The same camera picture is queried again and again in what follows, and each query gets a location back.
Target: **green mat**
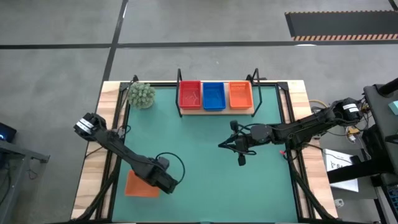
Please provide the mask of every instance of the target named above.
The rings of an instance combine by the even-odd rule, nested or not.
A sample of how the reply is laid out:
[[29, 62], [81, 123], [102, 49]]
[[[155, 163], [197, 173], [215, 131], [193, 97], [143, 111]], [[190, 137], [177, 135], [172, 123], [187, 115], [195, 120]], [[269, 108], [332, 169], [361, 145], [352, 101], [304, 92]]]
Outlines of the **green mat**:
[[[238, 155], [217, 145], [229, 137], [231, 120], [240, 124], [280, 123], [275, 87], [262, 86], [263, 104], [249, 115], [178, 116], [175, 88], [156, 88], [155, 104], [147, 110], [131, 109], [130, 133], [125, 145], [138, 154], [155, 157], [173, 152], [185, 163], [186, 174], [174, 193], [159, 198], [126, 197], [127, 173], [122, 161], [114, 202], [114, 222], [297, 222], [287, 162], [280, 154], [284, 145], [266, 145], [246, 156], [238, 166]], [[258, 92], [253, 89], [257, 105]], [[179, 180], [182, 166], [170, 160], [167, 172]]]

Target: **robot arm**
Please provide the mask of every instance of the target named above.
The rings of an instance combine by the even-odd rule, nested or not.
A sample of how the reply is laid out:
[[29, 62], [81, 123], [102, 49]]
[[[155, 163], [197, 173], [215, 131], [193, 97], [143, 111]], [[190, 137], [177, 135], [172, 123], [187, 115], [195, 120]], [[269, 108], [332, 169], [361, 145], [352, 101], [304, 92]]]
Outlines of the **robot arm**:
[[158, 187], [167, 194], [172, 193], [177, 186], [178, 182], [166, 173], [169, 160], [163, 157], [153, 159], [134, 153], [123, 144], [117, 133], [106, 129], [106, 122], [99, 115], [87, 113], [74, 128], [83, 139], [98, 142], [129, 163], [134, 173], [147, 184]]
[[245, 165], [244, 155], [255, 154], [250, 147], [263, 144], [285, 144], [287, 149], [299, 149], [311, 141], [316, 134], [325, 134], [336, 125], [352, 126], [361, 121], [363, 114], [358, 109], [360, 102], [352, 98], [335, 101], [330, 107], [299, 119], [290, 124], [249, 124], [243, 126], [237, 121], [231, 121], [234, 134], [218, 145], [239, 153], [238, 163]]

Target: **succulent plant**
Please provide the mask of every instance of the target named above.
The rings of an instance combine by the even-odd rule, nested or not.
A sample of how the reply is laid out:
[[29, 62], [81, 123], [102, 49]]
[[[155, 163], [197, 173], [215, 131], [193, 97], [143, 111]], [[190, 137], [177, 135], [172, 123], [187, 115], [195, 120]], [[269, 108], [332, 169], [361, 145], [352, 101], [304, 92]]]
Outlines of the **succulent plant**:
[[134, 82], [129, 88], [127, 97], [131, 106], [145, 109], [152, 106], [155, 101], [155, 88], [149, 83]]

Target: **concrete floor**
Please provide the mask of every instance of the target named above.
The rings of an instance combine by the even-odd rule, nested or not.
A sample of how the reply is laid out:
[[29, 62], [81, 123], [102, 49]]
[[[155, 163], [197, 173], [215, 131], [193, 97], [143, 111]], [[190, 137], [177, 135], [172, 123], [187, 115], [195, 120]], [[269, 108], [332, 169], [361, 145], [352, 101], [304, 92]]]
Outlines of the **concrete floor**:
[[[110, 43], [121, 0], [0, 0], [1, 44]], [[290, 40], [285, 11], [380, 10], [387, 0], [130, 0], [119, 42]], [[69, 219], [86, 142], [72, 126], [94, 111], [108, 49], [0, 50], [0, 121], [16, 144], [51, 154], [39, 178], [26, 178], [15, 223]], [[362, 88], [396, 78], [398, 45], [118, 49], [110, 80], [304, 80], [308, 97], [359, 99]], [[353, 148], [326, 135], [322, 146]], [[347, 221], [379, 220], [372, 200], [348, 200]]]

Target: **red basket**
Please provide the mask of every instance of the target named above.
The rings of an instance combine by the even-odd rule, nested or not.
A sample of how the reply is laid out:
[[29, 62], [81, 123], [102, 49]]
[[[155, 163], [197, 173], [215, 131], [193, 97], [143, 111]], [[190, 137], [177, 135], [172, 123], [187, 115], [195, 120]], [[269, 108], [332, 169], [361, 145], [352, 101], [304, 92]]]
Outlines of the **red basket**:
[[228, 86], [231, 109], [248, 109], [253, 106], [250, 82], [230, 82]]
[[197, 110], [201, 108], [200, 81], [180, 81], [180, 108]]

